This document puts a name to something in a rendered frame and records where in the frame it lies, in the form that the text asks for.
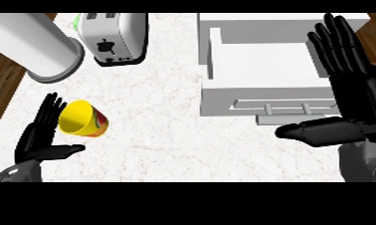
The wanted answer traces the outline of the silver toaster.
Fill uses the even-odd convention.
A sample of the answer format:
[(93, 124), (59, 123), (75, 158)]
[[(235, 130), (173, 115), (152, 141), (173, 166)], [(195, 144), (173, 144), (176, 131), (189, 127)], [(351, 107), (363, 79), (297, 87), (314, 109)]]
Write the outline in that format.
[(148, 13), (81, 13), (78, 34), (102, 67), (137, 65), (149, 46)]

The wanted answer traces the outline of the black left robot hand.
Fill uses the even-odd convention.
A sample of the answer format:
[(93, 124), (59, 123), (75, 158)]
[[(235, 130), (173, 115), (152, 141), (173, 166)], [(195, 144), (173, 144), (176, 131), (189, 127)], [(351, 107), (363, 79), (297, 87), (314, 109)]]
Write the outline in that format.
[(58, 94), (49, 94), (40, 105), (34, 121), (28, 124), (15, 148), (15, 162), (22, 163), (36, 159), (37, 161), (68, 158), (74, 153), (84, 151), (83, 144), (55, 145), (55, 133), (67, 103)]

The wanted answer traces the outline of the white open drawer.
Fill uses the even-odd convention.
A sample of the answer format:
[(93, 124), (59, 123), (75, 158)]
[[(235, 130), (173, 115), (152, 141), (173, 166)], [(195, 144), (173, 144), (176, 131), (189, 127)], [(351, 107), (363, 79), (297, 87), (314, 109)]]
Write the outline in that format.
[(210, 30), (204, 116), (249, 116), (283, 125), (339, 114), (328, 75), (304, 43), (227, 44)]

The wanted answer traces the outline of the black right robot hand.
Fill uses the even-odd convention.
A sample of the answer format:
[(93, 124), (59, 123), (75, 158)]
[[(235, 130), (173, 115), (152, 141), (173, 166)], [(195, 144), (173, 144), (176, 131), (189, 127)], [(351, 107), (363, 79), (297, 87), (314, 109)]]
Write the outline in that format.
[(326, 13), (314, 29), (307, 37), (329, 75), (341, 116), (286, 124), (275, 134), (313, 147), (364, 140), (376, 143), (376, 66), (342, 16)]

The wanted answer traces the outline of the white cabinet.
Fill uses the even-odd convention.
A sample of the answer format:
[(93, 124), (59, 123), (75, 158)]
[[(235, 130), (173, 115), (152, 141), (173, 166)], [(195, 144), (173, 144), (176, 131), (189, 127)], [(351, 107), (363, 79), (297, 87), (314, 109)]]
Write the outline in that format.
[(198, 13), (198, 63), (207, 64), (210, 29), (226, 44), (304, 43), (323, 13)]

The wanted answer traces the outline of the yellow cup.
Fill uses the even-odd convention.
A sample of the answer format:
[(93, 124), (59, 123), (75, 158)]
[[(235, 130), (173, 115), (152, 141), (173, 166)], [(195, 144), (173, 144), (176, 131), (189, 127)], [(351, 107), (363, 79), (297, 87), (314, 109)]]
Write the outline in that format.
[(99, 137), (108, 130), (109, 120), (93, 105), (77, 100), (59, 115), (59, 130), (77, 136)]

